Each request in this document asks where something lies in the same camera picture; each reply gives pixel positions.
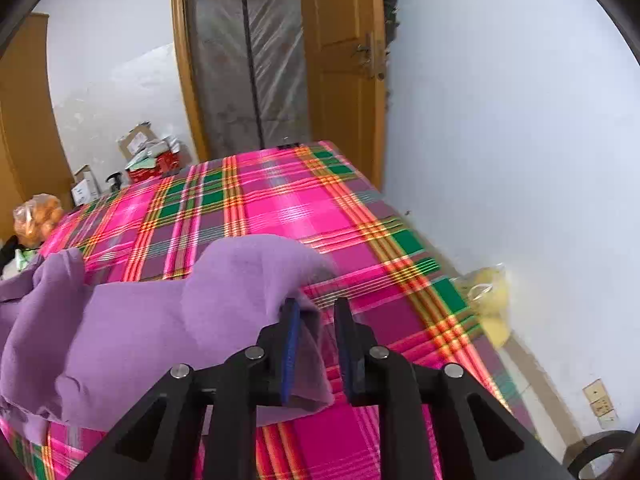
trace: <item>wooden door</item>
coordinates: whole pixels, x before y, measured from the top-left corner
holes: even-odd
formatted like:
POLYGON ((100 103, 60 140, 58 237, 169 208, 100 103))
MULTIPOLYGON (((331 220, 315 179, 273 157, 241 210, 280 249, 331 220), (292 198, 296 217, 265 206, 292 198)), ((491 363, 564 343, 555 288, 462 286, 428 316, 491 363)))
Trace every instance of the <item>wooden door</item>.
MULTIPOLYGON (((0 58, 0 137, 23 200, 49 193, 71 209, 74 178, 49 96, 48 18, 27 16, 0 58)), ((18 204, 2 205, 12 209, 18 204)))
POLYGON ((309 118, 380 188, 385 127, 383 0, 302 0, 309 118))

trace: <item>purple cloth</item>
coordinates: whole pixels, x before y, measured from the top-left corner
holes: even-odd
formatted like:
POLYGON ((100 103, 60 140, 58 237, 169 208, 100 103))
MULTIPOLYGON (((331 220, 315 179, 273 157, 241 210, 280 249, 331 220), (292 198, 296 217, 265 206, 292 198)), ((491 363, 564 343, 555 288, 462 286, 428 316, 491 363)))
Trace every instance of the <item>purple cloth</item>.
POLYGON ((316 307, 300 286, 327 277, 329 261, 274 235, 221 238, 175 281, 84 284, 78 249, 38 256, 0 282, 0 410, 32 442, 47 421, 108 431, 176 363, 217 365, 255 343, 298 298, 303 323, 290 405, 260 407, 258 424, 333 402, 320 355, 316 307))

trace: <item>bag of oranges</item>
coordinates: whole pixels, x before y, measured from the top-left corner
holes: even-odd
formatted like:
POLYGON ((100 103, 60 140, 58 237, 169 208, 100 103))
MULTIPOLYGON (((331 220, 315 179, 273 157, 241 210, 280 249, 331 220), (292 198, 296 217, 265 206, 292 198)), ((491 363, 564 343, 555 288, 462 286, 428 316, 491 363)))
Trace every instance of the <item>bag of oranges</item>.
POLYGON ((53 195, 34 195, 14 209, 14 230, 22 245, 39 247, 60 222, 65 212, 60 200, 53 195))

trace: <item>plaid bedsheet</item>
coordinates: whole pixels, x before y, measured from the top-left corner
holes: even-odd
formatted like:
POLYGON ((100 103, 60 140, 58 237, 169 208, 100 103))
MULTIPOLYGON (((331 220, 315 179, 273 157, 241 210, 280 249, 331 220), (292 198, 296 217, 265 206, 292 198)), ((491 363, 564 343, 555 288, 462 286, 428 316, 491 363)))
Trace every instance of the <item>plaid bedsheet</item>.
MULTIPOLYGON (((412 362, 459 362, 530 430, 532 423, 500 359, 449 280, 364 177, 327 142, 229 156, 155 178, 84 206, 41 249, 82 249, 89 283, 184 278, 211 241, 272 233, 335 261, 340 276, 306 288, 326 323, 323 357, 335 404, 314 416, 257 431, 261 478, 380 478, 378 411, 352 408, 342 393, 332 304, 350 298, 380 344, 412 362)), ((439 469, 427 409, 431 453, 439 469)), ((97 444, 98 431, 52 424, 34 446, 2 423, 16 455, 38 480, 62 480, 97 444)), ((202 469, 203 450, 196 461, 202 469)))

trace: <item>metal screw head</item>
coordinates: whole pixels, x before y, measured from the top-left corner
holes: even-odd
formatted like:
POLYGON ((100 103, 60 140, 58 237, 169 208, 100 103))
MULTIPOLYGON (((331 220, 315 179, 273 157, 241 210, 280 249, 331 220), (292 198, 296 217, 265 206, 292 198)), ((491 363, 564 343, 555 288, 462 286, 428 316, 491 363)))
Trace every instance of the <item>metal screw head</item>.
POLYGON ((386 359, 389 357, 389 348, 385 346, 372 346, 369 349, 369 355, 374 359, 386 359))
POLYGON ((174 365, 171 368, 170 374, 171 377, 175 379, 183 379, 190 373, 190 368, 185 364, 174 365))
POLYGON ((244 351, 244 356, 247 359, 251 359, 251 361, 255 361, 256 359, 264 357, 264 350, 259 346, 249 346, 249 348, 244 351))
POLYGON ((459 364, 449 363, 444 367, 444 373, 452 379, 459 379, 465 373, 465 369, 459 364))

